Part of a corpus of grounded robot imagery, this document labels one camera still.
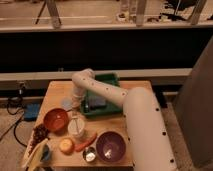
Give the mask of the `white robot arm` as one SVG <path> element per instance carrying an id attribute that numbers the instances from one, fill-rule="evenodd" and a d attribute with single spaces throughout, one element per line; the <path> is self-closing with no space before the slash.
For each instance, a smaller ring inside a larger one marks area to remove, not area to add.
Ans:
<path id="1" fill-rule="evenodd" d="M 160 105 L 152 90 L 124 89 L 94 79 L 85 69 L 72 75 L 73 96 L 80 101 L 90 90 L 121 107 L 126 116 L 134 171 L 178 171 Z"/>

